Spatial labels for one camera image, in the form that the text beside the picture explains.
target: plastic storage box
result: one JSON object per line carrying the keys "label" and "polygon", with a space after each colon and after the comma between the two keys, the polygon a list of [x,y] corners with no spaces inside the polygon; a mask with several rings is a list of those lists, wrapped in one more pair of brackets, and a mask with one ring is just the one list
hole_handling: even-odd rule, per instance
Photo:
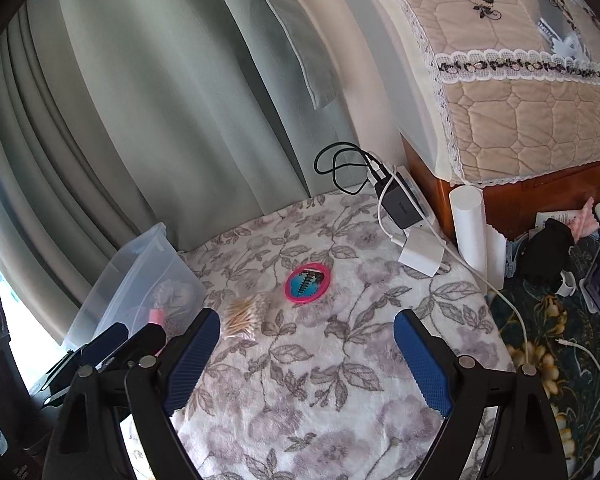
{"label": "plastic storage box", "polygon": [[113,256],[91,289],[62,346],[75,350],[115,322],[135,334],[149,322],[167,338],[182,334],[202,309],[204,285],[156,224]]}

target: power adapter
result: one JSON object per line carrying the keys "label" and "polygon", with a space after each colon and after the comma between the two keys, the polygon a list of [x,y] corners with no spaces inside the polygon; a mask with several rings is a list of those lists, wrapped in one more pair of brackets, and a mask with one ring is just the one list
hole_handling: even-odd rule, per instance
{"label": "power adapter", "polygon": [[[406,189],[409,189],[409,186],[400,173],[396,173],[395,176],[402,181]],[[390,178],[391,177],[389,176],[376,182],[374,189],[376,190],[378,198],[380,198],[382,190]],[[410,192],[409,194],[414,202],[418,204],[420,209],[422,209],[422,206],[413,193]],[[391,220],[393,220],[400,229],[407,229],[422,220],[422,217],[416,211],[416,208],[414,208],[409,198],[405,195],[402,187],[395,180],[389,184],[389,189],[387,189],[384,194],[382,207],[384,207],[385,211],[387,211],[391,217]]]}

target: gray curtain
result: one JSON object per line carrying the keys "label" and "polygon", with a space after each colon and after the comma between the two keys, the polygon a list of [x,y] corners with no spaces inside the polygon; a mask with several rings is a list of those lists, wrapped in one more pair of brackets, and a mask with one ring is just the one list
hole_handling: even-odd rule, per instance
{"label": "gray curtain", "polygon": [[61,339],[152,223],[190,250],[333,189],[315,153],[355,135],[314,104],[266,0],[29,0],[0,39],[2,272]]}

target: dark floral carpet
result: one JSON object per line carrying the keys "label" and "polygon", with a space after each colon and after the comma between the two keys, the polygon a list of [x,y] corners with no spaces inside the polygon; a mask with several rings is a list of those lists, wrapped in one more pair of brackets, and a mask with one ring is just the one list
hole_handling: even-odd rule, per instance
{"label": "dark floral carpet", "polygon": [[[571,250],[571,270],[577,281],[588,271],[597,247],[598,241],[587,237]],[[600,455],[599,442],[585,464],[600,433],[600,372],[583,351],[558,345],[555,338],[586,346],[600,363],[600,316],[587,310],[579,289],[570,298],[562,298],[514,276],[505,281],[504,294],[525,321],[530,359],[542,374],[554,408],[569,473],[575,473],[575,479],[587,478]],[[491,309],[509,353],[515,364],[521,364],[523,339],[518,320],[500,298]]]}

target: charging cable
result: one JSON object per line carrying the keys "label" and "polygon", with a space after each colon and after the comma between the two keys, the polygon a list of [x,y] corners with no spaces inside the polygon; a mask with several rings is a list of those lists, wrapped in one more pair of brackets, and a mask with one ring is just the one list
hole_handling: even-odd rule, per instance
{"label": "charging cable", "polygon": [[397,170],[394,167],[388,167],[386,164],[384,166],[385,166],[385,168],[387,169],[387,171],[388,171],[388,173],[390,175],[389,180],[387,181],[387,183],[384,185],[384,188],[382,189],[382,193],[378,197],[378,224],[380,225],[380,228],[382,229],[382,231],[384,232],[384,234],[386,234],[391,239],[391,241],[394,244],[396,244],[396,245],[398,245],[400,247],[403,247],[404,244],[406,243],[406,239],[403,240],[404,237],[394,236],[389,231],[386,230],[386,228],[384,227],[384,225],[382,225],[382,218],[380,216],[380,206],[382,205],[382,199],[384,198],[384,194],[386,193],[386,190],[389,189],[389,186],[391,185],[391,182],[395,180],[400,185],[400,187],[404,191],[404,193],[407,196],[407,198],[410,200],[411,205],[413,205],[413,207],[416,209],[416,211],[418,212],[418,214],[425,221],[425,223],[427,224],[427,226],[429,227],[429,229],[431,230],[431,232],[433,233],[433,235],[436,237],[436,240],[438,240],[438,243],[440,243],[440,245],[442,245],[449,252],[449,254],[451,254],[458,261],[458,263],[460,263],[463,267],[465,267],[467,270],[469,270],[469,272],[471,272],[476,278],[478,278],[479,280],[481,280],[485,285],[487,285],[491,290],[493,290],[502,299],[502,301],[504,301],[507,305],[509,305],[509,307],[516,314],[516,316],[518,317],[518,321],[520,322],[520,326],[522,327],[522,337],[525,340],[525,363],[528,363],[529,362],[529,355],[528,355],[529,354],[529,349],[528,349],[528,339],[526,338],[526,327],[525,327],[525,322],[522,321],[522,316],[520,315],[520,312],[518,311],[518,309],[495,286],[491,285],[491,283],[489,283],[487,280],[485,280],[480,275],[479,272],[477,272],[476,270],[472,269],[460,257],[459,254],[456,254],[456,252],[449,247],[449,245],[445,244],[445,242],[442,240],[442,238],[440,237],[440,235],[434,229],[433,225],[431,225],[431,222],[429,221],[429,219],[427,218],[427,216],[423,213],[422,209],[420,209],[420,205],[413,199],[413,197],[411,196],[411,193],[409,192],[409,190],[407,189],[407,187],[403,184],[402,180],[397,177]]}
{"label": "charging cable", "polygon": [[[598,360],[595,357],[593,357],[593,354],[592,354],[591,350],[589,350],[588,348],[586,348],[586,347],[584,347],[584,346],[582,346],[582,345],[580,345],[578,343],[574,343],[573,341],[567,341],[566,339],[556,339],[555,341],[558,344],[560,344],[560,345],[563,345],[563,346],[572,346],[574,348],[577,348],[577,349],[582,350],[583,352],[585,352],[591,358],[591,360],[595,363],[595,365],[598,367],[598,371],[600,372],[600,363],[598,362]],[[570,476],[570,478],[575,478],[580,473],[580,471],[582,471],[584,469],[584,466],[587,465],[587,463],[589,462],[589,460],[593,456],[593,452],[598,447],[599,442],[600,442],[600,433],[598,434],[598,438],[596,439],[596,443],[591,448],[591,452],[589,453],[589,456],[587,456],[587,459],[582,463],[582,465],[578,468],[578,470]]]}

